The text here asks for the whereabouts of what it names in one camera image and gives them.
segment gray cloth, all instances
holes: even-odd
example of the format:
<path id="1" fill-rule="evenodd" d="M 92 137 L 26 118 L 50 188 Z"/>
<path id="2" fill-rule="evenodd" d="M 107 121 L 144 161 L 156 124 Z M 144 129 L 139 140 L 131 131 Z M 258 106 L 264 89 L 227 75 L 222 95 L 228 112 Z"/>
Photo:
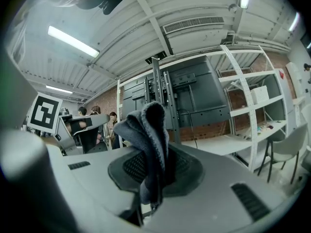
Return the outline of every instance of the gray cloth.
<path id="1" fill-rule="evenodd" d="M 113 130 L 145 153 L 147 177 L 140 185 L 140 199 L 143 204 L 156 203 L 159 188 L 165 185 L 169 157 L 163 106 L 159 102 L 148 103 L 141 111 L 129 113 L 126 120 L 117 123 Z"/>

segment small object on shelf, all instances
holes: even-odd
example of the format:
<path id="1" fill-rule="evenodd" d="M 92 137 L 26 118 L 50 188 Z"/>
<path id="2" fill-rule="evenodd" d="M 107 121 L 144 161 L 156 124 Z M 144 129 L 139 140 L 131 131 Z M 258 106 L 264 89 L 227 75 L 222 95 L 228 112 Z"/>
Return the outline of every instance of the small object on shelf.
<path id="1" fill-rule="evenodd" d="M 269 100 L 269 95 L 267 91 L 267 86 L 257 87 L 251 90 L 251 95 L 254 101 L 254 104 Z"/>

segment white shelving unit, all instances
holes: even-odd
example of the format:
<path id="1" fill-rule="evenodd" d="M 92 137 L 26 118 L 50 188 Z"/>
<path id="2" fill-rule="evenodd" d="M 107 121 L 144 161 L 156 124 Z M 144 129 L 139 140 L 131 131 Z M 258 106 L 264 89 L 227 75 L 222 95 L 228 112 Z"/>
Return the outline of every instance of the white shelving unit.
<path id="1" fill-rule="evenodd" d="M 227 155 L 251 147 L 252 142 L 235 135 L 196 140 L 198 149 L 217 155 Z M 182 142 L 183 145 L 196 148 L 195 141 Z"/>
<path id="2" fill-rule="evenodd" d="M 258 104 L 254 104 L 254 108 L 253 109 L 257 110 L 259 108 L 267 106 L 267 105 L 269 105 L 271 103 L 274 103 L 276 101 L 279 101 L 281 99 L 284 99 L 283 95 L 277 96 L 275 98 L 271 98 L 269 100 L 260 102 Z M 236 117 L 236 116 L 239 116 L 239 115 L 242 115 L 242 114 L 245 114 L 245 113 L 249 113 L 251 110 L 252 110 L 252 108 L 250 108 L 250 107 L 243 107 L 241 109 L 236 109 L 236 110 L 231 111 L 230 114 L 231 114 L 232 117 Z"/>
<path id="3" fill-rule="evenodd" d="M 268 137 L 272 136 L 275 132 L 281 130 L 283 127 L 286 126 L 286 121 L 281 120 L 281 121 L 266 121 L 266 122 L 261 122 L 257 124 L 257 127 L 263 126 L 264 124 L 271 125 L 273 129 L 265 129 L 264 131 L 261 131 L 257 135 L 257 141 L 263 141 L 267 139 Z M 248 139 L 252 138 L 252 135 L 250 134 L 249 128 L 248 129 L 243 129 L 240 131 L 237 131 L 237 135 L 240 135 L 243 139 Z"/>
<path id="4" fill-rule="evenodd" d="M 283 100 L 282 104 L 284 105 L 284 96 L 282 93 L 282 89 L 280 88 L 280 84 L 277 83 L 277 86 L 279 87 L 279 90 L 280 90 L 279 96 L 271 97 L 269 100 L 266 100 L 259 104 L 253 103 L 253 99 L 252 99 L 249 87 L 253 85 L 257 85 L 258 83 L 262 84 L 262 82 L 264 82 L 264 79 L 266 79 L 270 75 L 276 75 L 276 72 L 274 70 L 274 67 L 271 61 L 269 60 L 268 56 L 266 55 L 266 53 L 260 46 L 258 50 L 229 50 L 224 45 L 221 45 L 221 48 L 222 48 L 222 51 L 203 53 L 203 54 L 198 54 L 196 56 L 179 59 L 177 61 L 173 61 L 173 62 L 164 64 L 164 65 L 161 65 L 159 68 L 163 69 L 163 68 L 175 65 L 177 63 L 181 63 L 189 59 L 197 58 L 200 56 L 207 56 L 210 60 L 215 59 L 215 62 L 217 64 L 213 66 L 216 67 L 216 70 L 219 71 L 219 73 L 227 72 L 227 71 L 235 71 L 236 75 L 219 78 L 219 81 L 223 89 L 228 90 L 228 88 L 230 88 L 231 86 L 235 86 L 244 92 L 247 105 L 243 108 L 232 110 L 230 112 L 230 115 L 231 117 L 236 117 L 236 116 L 246 114 L 246 113 L 249 114 L 250 128 L 244 129 L 243 131 L 240 131 L 238 133 L 249 134 L 249 137 L 251 140 L 243 139 L 243 137 L 241 136 L 229 134 L 229 135 L 222 135 L 222 136 L 218 136 L 214 138 L 199 139 L 199 140 L 196 140 L 196 143 L 198 145 L 198 149 L 207 151 L 210 153 L 214 153 L 217 155 L 228 155 L 232 153 L 238 154 L 240 152 L 241 157 L 244 158 L 244 160 L 248 163 L 248 169 L 253 172 L 254 169 L 258 167 L 258 163 L 261 163 L 262 158 L 263 158 L 262 151 L 260 150 L 258 152 L 258 143 L 262 142 L 263 140 L 265 140 L 272 134 L 276 133 L 277 131 L 282 130 L 282 128 L 286 126 L 287 124 L 287 118 L 286 118 L 287 113 L 285 113 L 285 120 L 282 120 L 280 122 L 273 121 L 273 119 L 270 118 L 271 121 L 268 121 L 268 123 L 273 126 L 273 129 L 264 131 L 260 135 L 258 135 L 256 109 L 263 108 L 265 106 L 268 106 L 280 100 Z M 250 54 L 252 61 L 254 61 L 258 55 L 263 54 L 264 57 L 266 58 L 267 63 L 270 66 L 270 70 L 243 74 L 242 69 L 239 65 L 242 65 L 243 69 L 246 69 L 246 68 L 249 68 L 250 64 L 249 63 L 246 64 L 246 62 L 244 60 L 241 60 L 240 58 L 238 58 L 238 61 L 237 61 L 234 56 L 237 56 L 238 54 L 247 54 L 247 55 Z M 136 79 L 139 79 L 141 77 L 151 74 L 152 72 L 153 72 L 152 70 L 147 71 L 123 83 L 118 81 L 118 87 L 117 87 L 118 120 L 120 119 L 119 109 L 122 107 L 122 104 L 120 103 L 121 88 Z M 194 147 L 194 148 L 196 147 L 195 141 L 182 142 L 182 144 L 190 146 L 190 147 Z"/>

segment red brick wall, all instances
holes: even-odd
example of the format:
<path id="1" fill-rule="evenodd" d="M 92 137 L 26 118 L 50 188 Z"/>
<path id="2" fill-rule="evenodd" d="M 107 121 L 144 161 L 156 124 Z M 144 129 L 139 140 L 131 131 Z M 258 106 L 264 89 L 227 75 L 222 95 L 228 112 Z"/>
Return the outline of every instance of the red brick wall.
<path id="1" fill-rule="evenodd" d="M 286 78 L 289 82 L 290 90 L 292 92 L 292 97 L 296 98 L 292 80 L 285 67 L 286 64 L 289 63 L 289 59 L 287 58 L 287 56 L 277 54 L 277 53 L 270 53 L 270 52 L 268 52 L 267 55 L 270 58 L 274 68 L 282 68 L 284 70 Z M 256 61 L 251 65 L 251 68 L 254 72 L 265 70 L 266 61 L 265 61 L 264 56 L 259 56 L 256 59 Z M 248 72 L 250 72 L 250 69 L 243 70 L 243 73 L 248 73 Z M 222 73 L 223 77 L 231 76 L 231 75 L 235 75 L 235 71 Z M 241 90 L 230 91 L 228 95 L 230 97 L 230 101 L 231 101 L 233 109 L 239 109 L 239 108 L 242 108 L 242 106 L 247 106 L 243 91 Z M 109 114 L 112 111 L 116 112 L 117 110 L 116 98 L 117 98 L 117 88 L 115 87 L 103 93 L 102 95 L 98 96 L 96 99 L 94 99 L 89 104 L 87 104 L 86 106 L 87 111 L 89 113 L 92 106 L 98 105 L 100 106 L 102 113 Z M 263 109 L 256 110 L 256 117 L 257 117 L 258 122 L 264 121 Z M 234 121 L 235 121 L 235 126 L 236 126 L 237 131 L 250 127 L 250 121 L 249 121 L 248 114 L 235 116 Z M 229 121 L 208 124 L 208 125 L 203 125 L 199 127 L 194 127 L 193 132 L 194 132 L 195 139 L 212 138 L 212 137 L 217 137 L 220 135 L 230 134 L 230 125 L 229 125 Z M 169 135 L 170 135 L 170 140 L 174 141 L 172 131 L 169 131 Z M 193 133 L 190 127 L 181 128 L 180 135 L 181 135 L 182 141 L 193 140 Z"/>
<path id="2" fill-rule="evenodd" d="M 274 52 L 266 52 L 269 59 L 271 60 L 271 63 L 273 65 L 274 68 L 281 68 L 283 69 L 286 79 L 288 81 L 288 85 L 290 87 L 291 90 L 291 94 L 292 94 L 292 98 L 295 99 L 296 98 L 296 93 L 295 93 L 295 89 L 293 86 L 293 82 L 292 79 L 288 73 L 288 70 L 286 68 L 286 65 L 290 62 L 289 58 L 287 58 L 286 55 L 282 55 L 279 53 L 274 53 Z M 260 72 L 265 70 L 266 68 L 266 58 L 261 54 L 256 61 L 251 65 L 251 68 L 254 72 Z"/>

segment vent slot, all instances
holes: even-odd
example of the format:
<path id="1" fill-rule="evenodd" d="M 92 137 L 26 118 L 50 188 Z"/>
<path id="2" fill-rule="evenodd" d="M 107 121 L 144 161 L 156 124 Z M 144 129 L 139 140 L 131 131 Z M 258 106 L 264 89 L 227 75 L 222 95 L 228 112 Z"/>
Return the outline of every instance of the vent slot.
<path id="1" fill-rule="evenodd" d="M 261 219 L 270 213 L 267 206 L 257 195 L 244 183 L 234 184 L 231 189 L 243 204 L 245 210 L 254 221 Z"/>
<path id="2" fill-rule="evenodd" d="M 70 164 L 70 165 L 68 165 L 68 167 L 70 170 L 74 170 L 74 169 L 82 168 L 82 167 L 85 167 L 88 165 L 91 165 L 90 162 L 82 161 L 82 162 Z"/>
<path id="3" fill-rule="evenodd" d="M 202 25 L 213 25 L 213 24 L 224 24 L 222 17 L 197 17 L 187 20 L 182 20 L 163 26 L 166 34 L 172 33 L 178 30 L 202 26 Z"/>

